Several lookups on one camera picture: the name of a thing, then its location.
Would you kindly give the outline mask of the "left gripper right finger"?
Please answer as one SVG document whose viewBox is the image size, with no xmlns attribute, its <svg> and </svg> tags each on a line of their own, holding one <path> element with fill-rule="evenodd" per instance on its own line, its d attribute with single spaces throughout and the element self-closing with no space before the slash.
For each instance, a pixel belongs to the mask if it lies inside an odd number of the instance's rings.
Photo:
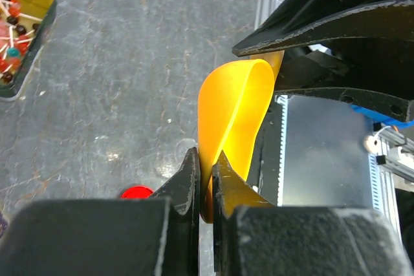
<svg viewBox="0 0 414 276">
<path fill-rule="evenodd" d="M 256 255 L 272 249 L 266 225 L 274 205 L 233 170 L 223 152 L 212 177 L 214 270 L 217 275 L 257 275 Z"/>
</svg>

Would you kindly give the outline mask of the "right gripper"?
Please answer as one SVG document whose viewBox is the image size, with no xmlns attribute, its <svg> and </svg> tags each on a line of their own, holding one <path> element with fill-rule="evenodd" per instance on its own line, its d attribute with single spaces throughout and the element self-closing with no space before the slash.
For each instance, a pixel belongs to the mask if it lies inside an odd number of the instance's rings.
<svg viewBox="0 0 414 276">
<path fill-rule="evenodd" d="M 341 101 L 413 121 L 413 0 L 284 0 L 236 56 L 322 44 L 288 62 L 274 94 Z"/>
</svg>

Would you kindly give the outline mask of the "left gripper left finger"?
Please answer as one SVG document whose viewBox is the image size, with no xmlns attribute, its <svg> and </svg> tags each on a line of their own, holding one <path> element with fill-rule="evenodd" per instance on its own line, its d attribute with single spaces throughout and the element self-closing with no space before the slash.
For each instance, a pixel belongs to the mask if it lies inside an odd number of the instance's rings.
<svg viewBox="0 0 414 276">
<path fill-rule="evenodd" d="M 169 202 L 155 275 L 198 275 L 201 172 L 195 147 L 187 150 L 179 170 L 151 198 Z"/>
</svg>

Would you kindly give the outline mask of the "yellow plastic scoop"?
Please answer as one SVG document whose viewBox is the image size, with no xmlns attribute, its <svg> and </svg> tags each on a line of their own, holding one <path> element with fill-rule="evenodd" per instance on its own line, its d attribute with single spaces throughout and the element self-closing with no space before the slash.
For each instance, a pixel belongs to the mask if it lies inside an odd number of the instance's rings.
<svg viewBox="0 0 414 276">
<path fill-rule="evenodd" d="M 224 153 L 232 169 L 247 180 L 283 56 L 278 51 L 225 63 L 201 85 L 197 102 L 201 216 L 208 224 L 213 222 L 213 166 Z"/>
</svg>

